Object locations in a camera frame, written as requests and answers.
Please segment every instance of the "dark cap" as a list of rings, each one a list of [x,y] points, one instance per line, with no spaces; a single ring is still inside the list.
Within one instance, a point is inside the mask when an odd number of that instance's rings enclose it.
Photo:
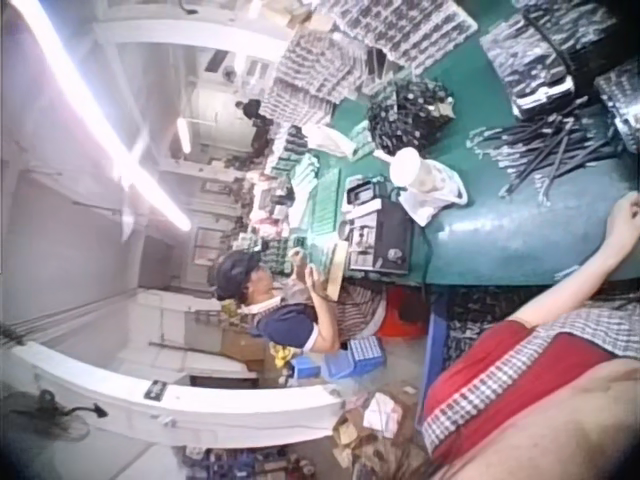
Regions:
[[[222,257],[209,275],[209,284],[215,282],[216,298],[220,301],[239,300],[249,282],[251,273],[260,265],[260,254],[234,250]]]

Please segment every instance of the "white collar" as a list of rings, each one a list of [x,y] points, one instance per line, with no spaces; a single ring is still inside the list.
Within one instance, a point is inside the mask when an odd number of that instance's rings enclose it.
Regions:
[[[240,310],[242,313],[247,313],[249,315],[264,312],[273,307],[277,307],[282,302],[282,297],[277,296],[266,302],[256,303],[255,305],[247,305],[246,307],[242,307]]]

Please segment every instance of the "workbench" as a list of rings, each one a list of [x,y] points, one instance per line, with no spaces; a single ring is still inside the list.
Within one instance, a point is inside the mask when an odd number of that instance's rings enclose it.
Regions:
[[[428,69],[424,77],[442,82],[452,91],[457,117],[428,152],[429,157],[460,175],[469,203],[440,212],[427,225],[426,236],[414,225],[410,274],[380,279],[404,285],[421,284],[423,276],[426,283],[439,285],[551,284],[556,274],[581,264],[597,249],[611,206],[626,192],[638,189],[638,160],[624,156],[557,180],[549,207],[539,205],[532,180],[511,198],[499,198],[498,192],[509,180],[507,173],[492,160],[479,159],[466,147],[466,141],[477,128],[515,122],[505,90],[479,44],[480,36],[515,9],[510,0],[460,3],[478,22],[479,31]],[[364,102],[345,100],[338,106],[332,126],[348,135],[366,118],[366,111]],[[340,170],[338,209],[348,177],[388,175],[388,164],[373,156],[350,163],[321,152],[317,155],[320,178]],[[322,202],[322,195],[317,192],[315,201]],[[308,234],[313,260],[336,238],[313,229]],[[640,277],[640,248],[614,274],[615,279],[634,277]]]

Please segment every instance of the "plaid apron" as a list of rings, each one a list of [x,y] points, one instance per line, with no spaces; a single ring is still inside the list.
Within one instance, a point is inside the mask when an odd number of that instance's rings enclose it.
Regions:
[[[279,305],[250,315],[250,322],[257,325],[261,318],[273,312],[281,305],[306,303],[313,305],[309,289],[297,280],[289,280],[282,289]],[[340,296],[335,304],[336,322],[340,342],[358,337],[369,326],[379,308],[385,308],[384,287],[375,283],[361,286],[345,281],[340,288]]]
[[[536,328],[426,418],[422,435],[429,453],[433,454],[449,435],[498,398],[559,333],[589,340],[618,357],[640,360],[640,304],[615,309],[611,303],[590,302],[553,323]]]

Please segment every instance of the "woman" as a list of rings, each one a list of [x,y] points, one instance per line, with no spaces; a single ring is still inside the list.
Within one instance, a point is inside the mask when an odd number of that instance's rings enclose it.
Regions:
[[[588,300],[639,238],[634,192],[593,257],[438,378],[423,426],[431,478],[606,478],[640,433],[640,302]]]
[[[426,322],[407,324],[399,319],[401,305],[416,301],[410,292],[345,281],[338,301],[332,302],[318,270],[307,265],[306,254],[294,249],[290,258],[293,275],[278,289],[258,255],[230,252],[216,267],[218,300],[239,303],[241,313],[269,341],[315,353],[335,352],[342,343],[357,337],[417,337],[426,333]],[[426,320],[428,314],[423,304],[421,307]]]

